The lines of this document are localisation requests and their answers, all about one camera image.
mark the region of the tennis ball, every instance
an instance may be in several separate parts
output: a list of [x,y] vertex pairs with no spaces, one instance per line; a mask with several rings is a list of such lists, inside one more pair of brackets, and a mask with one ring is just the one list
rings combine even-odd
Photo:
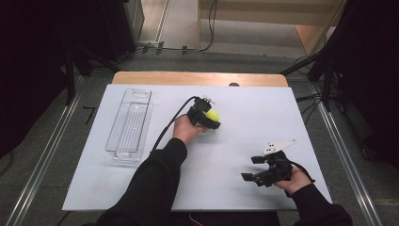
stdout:
[[219,116],[214,110],[209,110],[208,112],[205,113],[206,118],[212,120],[212,121],[219,121]]

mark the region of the black cable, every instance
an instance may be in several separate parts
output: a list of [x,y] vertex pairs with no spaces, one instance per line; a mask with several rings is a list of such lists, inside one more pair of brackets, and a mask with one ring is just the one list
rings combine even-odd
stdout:
[[6,167],[5,167],[3,170],[1,170],[0,176],[2,176],[5,172],[7,172],[7,170],[8,170],[8,169],[11,167],[11,165],[12,165],[12,161],[13,161],[12,152],[9,152],[9,161],[8,161]]
[[[126,61],[126,59],[128,59],[128,58],[131,57],[132,55],[134,55],[134,54],[136,54],[136,53],[138,53],[138,52],[141,52],[141,51],[143,51],[143,50],[144,50],[144,48],[136,49],[133,53],[130,53],[130,54],[126,55],[126,56],[124,57],[124,59],[121,60],[120,62],[118,62],[116,65],[119,66],[119,65],[122,64],[124,61]],[[92,67],[92,68],[104,68],[105,66],[103,66],[103,65],[92,65],[91,67]]]
[[303,101],[306,101],[306,100],[309,100],[309,99],[313,99],[315,97],[323,97],[323,93],[317,92],[317,93],[314,93],[314,94],[309,95],[309,96],[296,97],[295,100],[296,100],[297,103],[299,103],[299,102],[303,102]]
[[311,107],[313,107],[313,106],[316,104],[316,102],[317,102],[318,100],[319,100],[319,98],[317,98],[316,100],[314,100],[313,103],[312,103],[310,106],[308,106],[308,107],[305,108],[305,110],[301,111],[301,112],[300,112],[301,115],[303,116],[303,115],[305,114],[305,112],[307,112],[309,109],[311,109]]
[[[299,57],[299,58],[297,58],[296,60],[295,60],[295,62],[294,62],[294,65],[297,63],[297,61],[299,60],[299,59],[301,59],[301,58],[306,58],[310,63],[312,63],[312,61],[310,61],[309,59],[308,59],[308,57],[307,56],[301,56],[301,57]],[[302,71],[300,71],[300,70],[296,70],[297,72],[299,72],[299,73],[302,73],[303,75],[308,75],[307,73],[303,73]]]
[[[313,109],[311,110],[311,113],[313,113],[314,109],[322,102],[322,99],[318,99],[315,101],[315,105]],[[305,125],[308,123],[309,118],[311,117],[311,113],[309,113],[308,118],[305,120]]]
[[[214,6],[215,6],[214,20],[212,22],[212,27],[211,27],[211,14],[212,14],[212,8],[214,8]],[[212,4],[211,9],[209,10],[209,17],[208,17],[209,30],[211,31],[211,39],[209,41],[208,46],[200,50],[201,52],[208,50],[214,44],[216,11],[217,11],[217,0],[214,0],[214,3]]]
[[159,135],[158,139],[155,141],[155,144],[153,145],[152,150],[156,150],[156,147],[158,147],[159,142],[161,141],[162,137],[164,136],[164,134],[167,132],[169,126],[178,119],[178,115],[180,114],[180,112],[183,110],[183,108],[193,99],[198,99],[199,97],[197,96],[193,96],[190,97],[187,101],[185,101],[185,103],[182,105],[182,107],[180,107],[180,109],[177,111],[177,113],[173,116],[172,120],[169,122],[169,124],[167,125],[167,127],[164,128],[164,130],[161,132],[161,134]]
[[339,83],[339,73],[334,73],[332,78],[331,78],[331,86],[334,88],[334,90],[337,92],[336,93],[336,99],[334,100],[335,106],[340,109],[341,112],[344,113],[345,109],[344,106],[345,104],[343,103],[343,92],[338,86]]
[[56,224],[56,226],[60,226],[62,224],[62,222],[64,222],[65,218],[71,213],[72,211],[68,211],[63,217],[62,219]]
[[[211,19],[212,10],[214,11],[213,19]],[[174,50],[174,51],[192,51],[192,52],[206,51],[214,44],[216,10],[217,10],[217,0],[214,0],[214,2],[212,3],[211,9],[209,10],[209,16],[208,16],[208,24],[209,24],[209,29],[211,31],[211,38],[210,38],[208,46],[206,46],[203,49],[177,49],[177,48],[164,48],[164,47],[159,48],[159,47],[148,46],[148,45],[140,45],[140,46],[144,47],[143,49],[149,48],[149,49],[154,49],[154,50]]]

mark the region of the metal rail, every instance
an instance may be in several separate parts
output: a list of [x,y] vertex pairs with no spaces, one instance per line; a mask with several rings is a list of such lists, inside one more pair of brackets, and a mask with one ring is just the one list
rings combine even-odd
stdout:
[[58,123],[56,124],[56,128],[54,129],[53,134],[50,136],[50,139],[48,140],[47,145],[44,148],[43,153],[41,154],[38,164],[33,170],[29,180],[25,184],[24,189],[20,194],[20,197],[18,198],[17,203],[15,204],[15,207],[7,221],[7,226],[21,225],[24,220],[24,216],[26,215],[26,212],[28,211],[29,206],[39,189],[44,174],[46,173],[51,163],[51,160],[56,153],[56,148],[58,147],[59,141],[62,139],[65,129],[68,126],[72,117],[73,111],[76,108],[77,103],[79,102],[80,91],[85,85],[85,79],[82,76],[79,76],[76,85],[76,94],[73,97],[71,103],[68,106],[65,106],[65,109],[62,112]]
[[[313,93],[320,93],[320,89],[317,83],[311,83],[311,90]],[[320,113],[322,114],[323,120],[326,124],[329,134],[331,135],[332,142],[334,143],[337,154],[343,164],[343,169],[346,172],[346,176],[349,179],[349,183],[355,192],[356,198],[359,202],[359,206],[368,225],[379,226],[383,225],[378,213],[375,210],[374,203],[367,191],[366,186],[362,182],[358,170],[355,167],[355,163],[352,161],[352,157],[343,142],[343,138],[338,130],[337,125],[332,117],[332,114],[326,110],[324,105],[319,105]]]

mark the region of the hand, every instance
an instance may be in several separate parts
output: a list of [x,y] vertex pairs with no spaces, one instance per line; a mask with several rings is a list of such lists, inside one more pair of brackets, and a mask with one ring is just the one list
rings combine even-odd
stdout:
[[309,177],[301,169],[296,167],[293,167],[291,181],[279,181],[274,183],[275,186],[286,190],[290,195],[293,195],[300,188],[310,184],[311,180]]
[[174,123],[173,137],[180,139],[185,145],[198,134],[207,130],[204,126],[194,126],[186,115],[181,116]]

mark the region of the clear plastic tray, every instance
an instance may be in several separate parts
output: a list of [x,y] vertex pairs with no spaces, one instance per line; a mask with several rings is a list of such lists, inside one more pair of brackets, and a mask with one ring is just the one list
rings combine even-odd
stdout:
[[105,146],[115,163],[141,161],[153,109],[151,95],[150,90],[125,90]]

